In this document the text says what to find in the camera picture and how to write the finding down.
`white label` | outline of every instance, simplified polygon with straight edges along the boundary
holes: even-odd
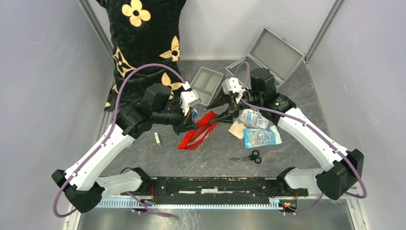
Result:
[[[266,129],[268,127],[268,120],[264,120],[264,119],[258,119],[256,126],[259,128],[263,128]]]
[[[161,141],[159,140],[158,133],[154,133],[155,141],[157,142],[158,146],[161,146]]]

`white wall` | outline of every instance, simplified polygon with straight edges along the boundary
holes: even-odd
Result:
[[[51,174],[96,140],[113,63],[76,0],[0,1],[0,31],[0,229],[58,230]]]
[[[406,205],[406,1],[347,0],[310,60],[334,139],[365,155],[373,230],[399,229]]]
[[[88,0],[110,37],[108,17]],[[334,0],[187,0],[180,16],[182,59],[242,58],[263,27],[306,53]]]

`scissors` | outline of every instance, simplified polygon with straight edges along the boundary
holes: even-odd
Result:
[[[243,158],[237,158],[237,157],[232,157],[230,158],[232,161],[254,161],[256,164],[259,164],[262,162],[262,158],[259,156],[259,151],[254,150],[252,151],[251,155],[243,157]]]

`small bottle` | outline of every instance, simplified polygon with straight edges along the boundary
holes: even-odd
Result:
[[[194,116],[196,116],[196,115],[197,115],[197,110],[196,110],[196,109],[193,109],[192,117],[194,117]]]
[[[154,136],[155,136],[155,141],[157,142],[157,145],[161,146],[162,144],[161,144],[161,141],[159,140],[158,133],[154,133]]]

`case lid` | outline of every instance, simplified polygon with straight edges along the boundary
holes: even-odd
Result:
[[[249,54],[282,81],[296,70],[304,58],[304,54],[273,34],[268,28],[264,28]]]

